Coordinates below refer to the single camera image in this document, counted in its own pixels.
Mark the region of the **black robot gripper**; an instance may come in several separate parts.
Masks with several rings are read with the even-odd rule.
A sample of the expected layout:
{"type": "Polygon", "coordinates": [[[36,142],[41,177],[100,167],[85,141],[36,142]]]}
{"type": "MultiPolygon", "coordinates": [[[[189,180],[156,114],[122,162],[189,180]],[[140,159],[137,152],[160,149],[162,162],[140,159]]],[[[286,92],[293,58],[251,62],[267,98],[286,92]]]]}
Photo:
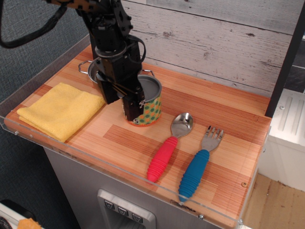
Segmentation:
{"type": "Polygon", "coordinates": [[[94,65],[98,69],[97,83],[106,104],[122,98],[124,115],[128,121],[142,115],[145,97],[138,80],[142,70],[138,43],[129,43],[127,50],[114,58],[98,57],[94,65]]]}

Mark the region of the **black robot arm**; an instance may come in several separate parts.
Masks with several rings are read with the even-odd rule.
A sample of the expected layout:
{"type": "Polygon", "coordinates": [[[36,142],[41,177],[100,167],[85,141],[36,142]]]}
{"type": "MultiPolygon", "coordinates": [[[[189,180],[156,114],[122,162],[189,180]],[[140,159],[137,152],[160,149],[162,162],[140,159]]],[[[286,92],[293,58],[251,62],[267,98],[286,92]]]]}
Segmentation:
{"type": "Polygon", "coordinates": [[[142,40],[130,35],[131,16],[119,0],[51,0],[51,4],[75,9],[93,40],[94,60],[88,74],[95,79],[107,104],[122,99],[125,118],[143,114],[144,92],[138,80],[145,53],[142,40]]]}

